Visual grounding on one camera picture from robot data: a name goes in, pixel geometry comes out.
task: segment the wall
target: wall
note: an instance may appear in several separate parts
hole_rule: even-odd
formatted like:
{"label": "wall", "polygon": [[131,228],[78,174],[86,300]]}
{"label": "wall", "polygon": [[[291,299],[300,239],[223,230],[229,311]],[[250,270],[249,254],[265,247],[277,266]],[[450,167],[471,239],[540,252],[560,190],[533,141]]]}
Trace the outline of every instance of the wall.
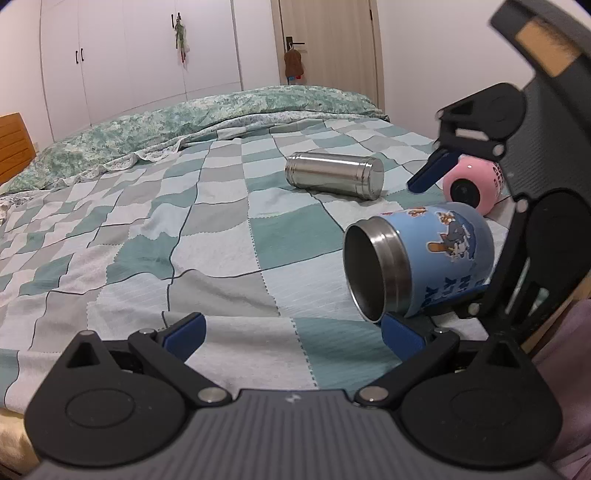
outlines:
{"label": "wall", "polygon": [[[591,27],[574,0],[553,0]],[[533,69],[488,21],[502,0],[378,0],[386,112],[435,138],[435,113],[490,85],[523,87]]]}
{"label": "wall", "polygon": [[245,90],[279,85],[270,0],[233,0]]}
{"label": "wall", "polygon": [[51,145],[39,52],[41,0],[12,0],[0,12],[0,115],[20,112],[33,143]]}

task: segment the bed cover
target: bed cover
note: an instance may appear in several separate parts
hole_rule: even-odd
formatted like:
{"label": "bed cover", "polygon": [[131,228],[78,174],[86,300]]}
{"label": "bed cover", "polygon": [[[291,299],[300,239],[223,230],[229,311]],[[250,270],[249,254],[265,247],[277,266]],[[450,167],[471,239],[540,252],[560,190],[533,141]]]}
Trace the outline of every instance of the bed cover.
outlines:
{"label": "bed cover", "polygon": [[[0,227],[0,406],[24,412],[80,330],[124,339],[193,311],[206,315],[207,339],[187,363],[234,395],[353,392],[399,364],[347,291],[343,230],[444,201],[439,186],[421,195],[405,188],[432,140],[360,115],[210,137],[11,208]],[[382,197],[291,187],[285,156],[296,151],[379,157]],[[511,208],[501,202],[500,223],[488,220],[497,256]],[[486,337],[475,319],[433,321]]]}

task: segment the door frame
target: door frame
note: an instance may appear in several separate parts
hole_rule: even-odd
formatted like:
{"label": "door frame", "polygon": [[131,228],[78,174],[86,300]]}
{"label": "door frame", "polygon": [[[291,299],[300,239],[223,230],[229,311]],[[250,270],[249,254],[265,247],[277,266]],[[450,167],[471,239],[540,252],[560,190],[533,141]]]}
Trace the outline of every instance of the door frame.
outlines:
{"label": "door frame", "polygon": [[[273,30],[275,33],[275,50],[277,51],[277,65],[279,68],[279,80],[282,85],[287,85],[285,72],[282,72],[284,65],[283,55],[285,54],[285,44],[283,39],[283,28],[281,26],[281,0],[271,0],[271,13],[273,16]],[[379,15],[378,15],[378,0],[366,0],[371,10],[372,30],[374,33],[374,52],[375,52],[375,77],[378,87],[378,107],[385,109],[384,102],[384,62],[382,59],[382,38],[379,33]]]}

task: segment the green hanging decoration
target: green hanging decoration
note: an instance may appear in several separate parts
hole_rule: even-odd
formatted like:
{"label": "green hanging decoration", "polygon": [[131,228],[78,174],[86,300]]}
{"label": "green hanging decoration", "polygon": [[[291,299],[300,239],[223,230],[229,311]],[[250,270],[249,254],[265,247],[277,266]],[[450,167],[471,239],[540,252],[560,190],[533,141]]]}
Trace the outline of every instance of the green hanging decoration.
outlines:
{"label": "green hanging decoration", "polygon": [[181,53],[181,61],[184,63],[185,59],[187,58],[187,52],[185,51],[185,43],[184,43],[184,25],[181,22],[181,14],[177,13],[177,22],[176,24],[173,22],[173,28],[176,32],[176,48],[180,50]]}

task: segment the pink cup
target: pink cup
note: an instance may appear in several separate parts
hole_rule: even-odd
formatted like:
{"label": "pink cup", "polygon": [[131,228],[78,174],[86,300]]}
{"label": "pink cup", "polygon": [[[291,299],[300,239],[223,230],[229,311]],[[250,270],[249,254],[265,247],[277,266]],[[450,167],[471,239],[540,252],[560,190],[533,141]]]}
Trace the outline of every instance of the pink cup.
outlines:
{"label": "pink cup", "polygon": [[481,215],[494,207],[505,180],[492,161],[463,155],[443,177],[443,193],[448,202],[467,203]]}

